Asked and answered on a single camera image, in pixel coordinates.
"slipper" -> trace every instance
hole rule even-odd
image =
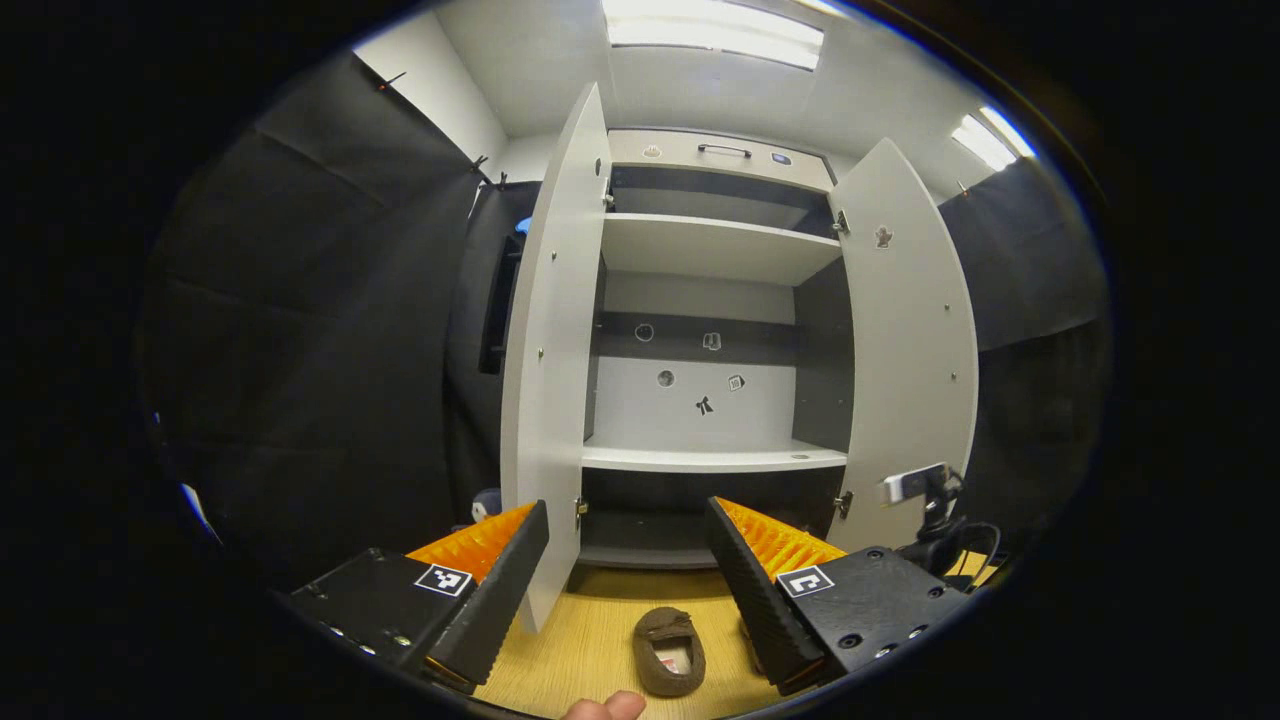
[[[640,618],[631,647],[640,684],[657,696],[689,694],[703,684],[707,656],[687,612],[655,607]]]

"black curtain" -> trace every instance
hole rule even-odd
[[[969,284],[979,351],[1105,313],[1107,279],[1093,233],[1037,160],[1018,159],[938,211]]]
[[[445,346],[444,414],[454,518],[471,521],[471,500],[499,487],[498,442],[502,432],[502,365],[484,372],[480,356],[490,311],[511,297],[495,286],[507,237],[534,214],[541,182],[485,184],[467,223],[466,250],[458,266]]]
[[[957,514],[1006,547],[1083,482],[1111,374],[1106,270],[1068,193],[1032,159],[943,202],[978,333],[978,416]]]
[[[145,393],[228,546],[292,589],[448,532],[442,386],[479,176],[355,55],[184,191],[148,268]]]

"black sticker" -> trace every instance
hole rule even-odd
[[[420,588],[435,591],[440,594],[458,597],[462,588],[467,587],[467,583],[470,582],[471,573],[463,573],[462,570],[454,570],[453,568],[445,568],[444,565],[431,565],[413,584]]]
[[[787,594],[791,597],[800,597],[836,587],[836,583],[831,582],[831,578],[819,570],[817,565],[791,570],[790,573],[778,573],[777,579],[782,584],[782,589],[787,591]]]

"cabinet door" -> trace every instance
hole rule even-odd
[[[827,539],[846,551],[915,539],[924,500],[881,506],[877,484],[934,462],[961,474],[978,410],[978,342],[951,234],[902,152],[882,140],[831,193],[854,328],[852,492]]]
[[[595,83],[582,91],[543,179],[516,279],[502,383],[503,507],[547,501],[550,539],[521,606],[541,629],[577,560],[588,359],[609,141]]]

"wooden table surface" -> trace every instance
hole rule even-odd
[[[970,553],[963,560],[964,570],[974,573],[983,556]],[[983,582],[992,571],[983,574]],[[707,676],[685,697],[650,696],[635,670],[631,632],[641,615],[664,605],[689,612],[707,653]],[[561,717],[580,698],[603,702],[626,689],[645,696],[643,720],[723,717],[780,702],[778,692],[751,669],[739,618],[718,570],[579,566],[541,633],[526,632],[518,619],[512,624],[489,682],[476,688],[475,697]]]

